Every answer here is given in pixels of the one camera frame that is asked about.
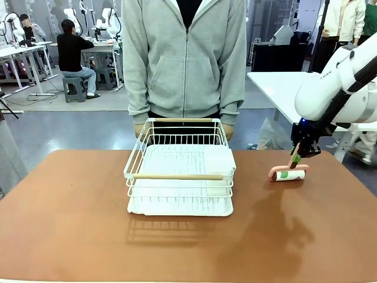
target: black shirt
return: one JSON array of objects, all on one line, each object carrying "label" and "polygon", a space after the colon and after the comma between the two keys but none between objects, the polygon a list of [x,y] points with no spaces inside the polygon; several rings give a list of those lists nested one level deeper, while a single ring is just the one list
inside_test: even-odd
[{"label": "black shirt", "polygon": [[183,23],[189,29],[202,0],[177,0]]},{"label": "black shirt", "polygon": [[33,29],[32,27],[24,27],[25,31],[25,37],[27,40],[31,40],[32,37],[34,37]]},{"label": "black shirt", "polygon": [[59,34],[57,42],[60,70],[66,72],[81,71],[81,50],[93,48],[93,43],[73,34]]}]

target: hoodie pocket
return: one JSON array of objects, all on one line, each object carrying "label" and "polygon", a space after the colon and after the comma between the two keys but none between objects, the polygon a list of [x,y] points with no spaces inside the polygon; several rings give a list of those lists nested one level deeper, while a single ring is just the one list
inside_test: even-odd
[{"label": "hoodie pocket", "polygon": [[167,110],[182,108],[184,57],[160,57],[148,83],[149,102]]},{"label": "hoodie pocket", "polygon": [[187,60],[185,110],[206,111],[219,105],[219,73],[213,71],[209,58]]}]

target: lint roller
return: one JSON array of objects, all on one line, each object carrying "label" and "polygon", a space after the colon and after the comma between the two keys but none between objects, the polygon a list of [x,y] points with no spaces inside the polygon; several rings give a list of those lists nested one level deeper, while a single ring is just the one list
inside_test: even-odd
[{"label": "lint roller", "polygon": [[306,171],[309,170],[309,165],[298,165],[301,160],[301,157],[297,153],[299,147],[300,144],[296,146],[288,165],[275,166],[271,169],[269,173],[271,182],[303,180],[305,178]]}]

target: brown table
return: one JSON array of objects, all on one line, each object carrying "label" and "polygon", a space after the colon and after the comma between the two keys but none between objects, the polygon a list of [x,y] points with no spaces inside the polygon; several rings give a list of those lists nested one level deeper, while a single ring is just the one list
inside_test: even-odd
[{"label": "brown table", "polygon": [[270,183],[286,152],[235,152],[227,218],[127,213],[129,151],[48,156],[0,202],[0,278],[52,281],[377,281],[377,199],[328,153]]}]

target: gray floor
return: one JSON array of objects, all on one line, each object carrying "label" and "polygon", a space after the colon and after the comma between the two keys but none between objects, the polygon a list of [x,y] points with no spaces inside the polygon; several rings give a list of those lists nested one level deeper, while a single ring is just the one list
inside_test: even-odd
[{"label": "gray floor", "polygon": [[[257,143],[259,130],[272,109],[241,110],[230,147],[246,149]],[[135,138],[132,120],[126,111],[27,112],[19,120],[6,115],[9,128],[29,170],[49,153],[59,149],[131,149]],[[290,133],[284,117],[279,123]],[[320,141],[326,150],[331,138]],[[370,168],[347,155],[343,163],[368,189],[377,195],[377,169]]]},{"label": "gray floor", "polygon": [[[54,74],[60,74],[58,69],[53,69]],[[63,90],[62,75],[44,81],[41,83],[44,92],[50,90]],[[17,84],[2,84],[2,91],[6,94],[12,93],[18,89]],[[64,94],[60,94],[53,100],[39,101],[31,103],[27,100],[31,93],[36,93],[38,87],[30,87],[20,91],[7,98],[8,105],[13,110],[23,111],[126,111],[128,109],[128,98],[125,88],[121,88],[118,92],[113,91],[97,91],[101,94],[100,98],[87,100],[85,103],[73,101],[65,102]],[[245,102],[241,108],[245,109],[265,109],[273,108],[272,103],[261,93],[258,87],[245,76]]]}]

